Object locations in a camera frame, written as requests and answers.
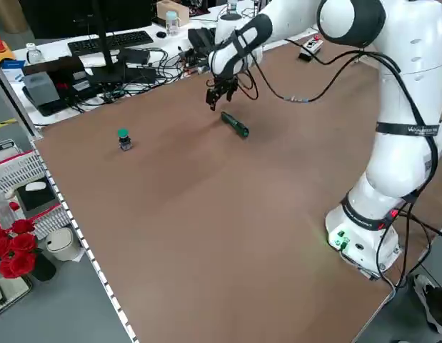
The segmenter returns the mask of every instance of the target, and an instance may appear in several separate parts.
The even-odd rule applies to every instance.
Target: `white desk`
[[[216,27],[217,17],[219,13],[225,9],[226,6],[216,6],[210,9],[210,14],[206,14],[203,16],[198,16],[195,19],[191,20],[189,24],[184,25],[180,28],[179,33],[176,36],[167,36],[165,39],[160,39],[156,37],[156,33],[159,31],[165,31],[164,28],[157,24],[152,24],[151,26],[147,26],[145,28],[140,29],[133,29],[133,30],[127,30],[127,31],[120,31],[117,32],[125,33],[125,32],[132,32],[132,31],[138,31],[145,29],[146,32],[151,36],[151,38],[154,40],[151,44],[146,45],[140,45],[137,46],[137,48],[148,48],[148,47],[158,47],[160,49],[165,50],[168,52],[169,57],[175,56],[179,53],[178,46],[180,46],[184,51],[190,49],[192,46],[189,43],[189,40],[187,38],[187,31],[189,29],[199,29],[201,27]],[[246,9],[251,9],[251,11],[245,11],[245,14],[249,14],[252,12],[253,8],[253,1],[252,0],[244,0],[240,1],[238,3],[238,12],[241,13],[242,11],[245,11]],[[312,34],[315,34],[316,31],[312,28],[309,28],[302,34],[299,34],[298,36],[291,37],[292,39],[300,39],[305,36],[309,36]],[[91,35],[91,38],[96,38],[97,35]],[[69,42],[72,41],[82,41],[84,39],[89,39],[88,36],[80,36],[80,37],[74,37],[70,39],[63,39],[61,41],[55,41],[53,43],[48,44],[42,44],[38,46],[38,49],[43,53],[44,58],[46,61],[51,61],[58,59],[62,56],[71,56],[70,50],[67,46]],[[274,49],[277,46],[281,46],[283,44],[286,44],[285,41],[279,41],[273,44],[269,44],[264,47],[264,50]],[[26,49],[20,49],[14,51],[14,54],[16,55],[17,59],[26,59]],[[159,53],[151,53],[151,59],[150,62],[158,61],[161,58],[161,54]],[[84,66],[86,67],[87,71],[89,72],[89,68],[93,66],[102,66],[105,64],[103,55],[101,53],[92,54],[88,56],[82,56],[81,61],[83,62]],[[33,123],[35,125],[51,125],[58,121],[62,121],[68,118],[71,118],[73,116],[77,116],[80,113],[75,109],[65,109],[63,111],[60,111],[52,116],[42,116],[41,113],[35,108],[34,105],[25,97],[22,89],[24,88],[23,82],[12,82],[11,83],[13,90],[16,92],[19,100],[21,100],[22,104],[24,105],[24,108],[29,113],[29,116]],[[88,103],[90,104],[101,104],[102,100],[100,98],[94,98],[88,100]],[[95,108],[95,106],[80,106],[84,111],[90,111]]]

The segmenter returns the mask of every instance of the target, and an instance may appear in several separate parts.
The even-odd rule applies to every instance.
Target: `yellow tape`
[[[18,122],[17,119],[8,119],[5,121],[0,121],[0,128],[4,127],[6,125],[17,123],[17,122]]]

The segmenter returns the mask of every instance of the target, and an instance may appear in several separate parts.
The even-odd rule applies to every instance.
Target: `small bottle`
[[[228,0],[227,2],[227,13],[236,13],[236,5],[238,0]]]
[[[166,33],[169,36],[178,34],[179,22],[178,14],[175,11],[166,12]]]
[[[44,57],[41,51],[36,48],[35,43],[27,43],[27,61],[30,64],[37,64],[44,62]]]

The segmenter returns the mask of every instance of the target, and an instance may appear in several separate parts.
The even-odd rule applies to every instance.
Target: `black monitor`
[[[152,23],[151,0],[19,0],[35,38],[67,38],[97,33],[105,67],[91,68],[91,81],[137,80],[141,71],[113,64],[106,32]]]
[[[96,34],[90,0],[19,0],[36,39],[62,39]],[[100,0],[107,32],[151,25],[151,0]]]

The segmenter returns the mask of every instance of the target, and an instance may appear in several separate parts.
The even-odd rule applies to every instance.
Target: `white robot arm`
[[[230,24],[229,29],[219,27],[221,38],[216,39],[222,42],[210,55],[211,71],[219,79],[230,79],[252,64],[251,54],[261,57],[255,51],[263,44],[300,34],[315,22],[333,43],[357,48],[373,45],[398,64],[403,80],[404,88],[381,66],[381,111],[370,162],[326,217],[330,245],[377,276],[401,252],[391,227],[395,208],[413,201],[413,193],[426,185],[442,155],[442,4],[436,0],[273,0],[255,18]]]

